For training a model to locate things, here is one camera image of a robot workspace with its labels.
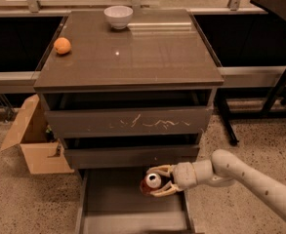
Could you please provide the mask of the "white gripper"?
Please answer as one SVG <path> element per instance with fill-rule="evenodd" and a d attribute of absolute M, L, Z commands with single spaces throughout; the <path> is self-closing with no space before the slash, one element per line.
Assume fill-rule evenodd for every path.
<path fill-rule="evenodd" d="M 159 174 L 170 177 L 173 175 L 174 183 L 167 182 L 163 187 L 153 190 L 150 194 L 154 197 L 165 197 L 176 194 L 197 185 L 197 176 L 191 163 L 179 163 L 177 165 L 161 165 L 151 167 L 146 171 L 148 174 Z"/>

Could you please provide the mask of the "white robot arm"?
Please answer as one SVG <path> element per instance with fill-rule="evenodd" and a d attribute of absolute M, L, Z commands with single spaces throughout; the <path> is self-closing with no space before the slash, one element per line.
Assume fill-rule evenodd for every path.
<path fill-rule="evenodd" d="M 207 160 L 152 167 L 146 171 L 140 189 L 144 195 L 164 197 L 201 184 L 224 187 L 236 181 L 286 222 L 286 185 L 223 149 L 215 150 Z"/>

